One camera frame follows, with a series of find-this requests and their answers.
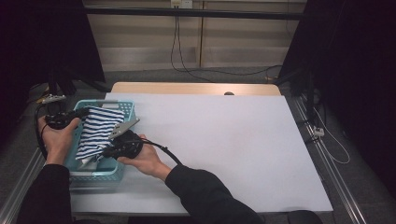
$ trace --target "hand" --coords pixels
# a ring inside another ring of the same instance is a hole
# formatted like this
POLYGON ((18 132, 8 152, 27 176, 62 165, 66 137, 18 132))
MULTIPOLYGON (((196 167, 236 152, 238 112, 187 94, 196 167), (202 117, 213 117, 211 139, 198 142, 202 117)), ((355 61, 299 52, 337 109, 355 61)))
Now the hand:
MULTIPOLYGON (((146 138, 145 135, 139 135, 141 138, 146 138)), ((144 144, 139 155, 134 159, 127 157, 119 157, 119 162, 136 167, 140 172, 145 175, 152 175, 165 181, 166 177, 171 172, 171 168, 165 165, 158 157, 157 151, 154 146, 144 144)))
POLYGON ((38 131, 42 132, 43 141, 48 151, 47 164, 64 164, 67 152, 72 145, 73 131, 78 124, 79 119, 73 119, 64 129, 55 130, 47 125, 44 117, 38 120, 38 131))

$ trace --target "table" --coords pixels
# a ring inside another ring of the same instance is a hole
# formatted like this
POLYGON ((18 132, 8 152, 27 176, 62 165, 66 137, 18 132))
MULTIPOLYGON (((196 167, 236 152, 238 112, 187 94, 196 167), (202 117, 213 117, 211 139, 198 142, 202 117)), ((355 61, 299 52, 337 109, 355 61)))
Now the table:
MULTIPOLYGON (((168 146, 191 168, 216 174, 236 199, 256 212, 332 211, 286 100, 275 86, 116 83, 106 98, 133 99, 141 118, 137 133, 168 146), (254 90, 261 91, 250 95, 254 90), (235 96, 222 96, 226 91, 235 96)), ((169 166, 176 165, 161 151, 159 156, 169 166)), ((131 166, 114 191, 71 196, 75 214, 187 214, 161 180, 131 166)))

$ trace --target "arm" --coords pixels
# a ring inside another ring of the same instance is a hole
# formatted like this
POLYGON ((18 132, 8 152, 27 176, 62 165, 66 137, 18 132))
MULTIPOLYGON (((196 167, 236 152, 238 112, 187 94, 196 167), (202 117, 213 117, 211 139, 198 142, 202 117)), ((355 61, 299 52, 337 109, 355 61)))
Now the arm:
POLYGON ((264 223, 251 208, 237 201, 215 175, 183 165, 171 170, 161 162, 153 146, 145 144, 135 159, 120 157, 119 161, 164 181, 201 223, 264 223))
POLYGON ((73 130, 79 119, 74 119, 63 130, 46 127, 44 118, 38 121, 48 151, 46 165, 28 189, 17 223, 71 223, 69 171, 63 166, 71 146, 73 130))

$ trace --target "striped cloth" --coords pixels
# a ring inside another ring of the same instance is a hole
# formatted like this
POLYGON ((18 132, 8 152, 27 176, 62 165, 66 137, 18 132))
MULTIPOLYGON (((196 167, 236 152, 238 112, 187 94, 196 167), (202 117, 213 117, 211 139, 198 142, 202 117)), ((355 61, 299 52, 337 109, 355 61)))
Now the striped cloth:
POLYGON ((102 153, 110 146, 108 136, 116 124, 124 122, 124 112, 89 106, 90 114, 83 120, 76 160, 102 153))

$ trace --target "teal plastic basket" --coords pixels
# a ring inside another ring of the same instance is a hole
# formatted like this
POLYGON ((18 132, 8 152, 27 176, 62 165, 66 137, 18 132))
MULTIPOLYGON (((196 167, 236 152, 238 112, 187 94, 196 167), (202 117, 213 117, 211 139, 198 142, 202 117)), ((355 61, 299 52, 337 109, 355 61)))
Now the teal plastic basket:
MULTIPOLYGON (((121 110, 124 112, 124 121, 135 119, 134 102, 114 100, 82 100, 76 104, 75 109, 85 106, 96 106, 106 109, 121 110)), ((79 138, 84 122, 75 129, 72 147, 67 155, 65 166, 70 171, 70 189, 80 188, 111 188, 117 186, 122 180, 124 164, 113 158, 103 158, 96 166, 95 171, 79 171, 80 161, 76 160, 79 138)))

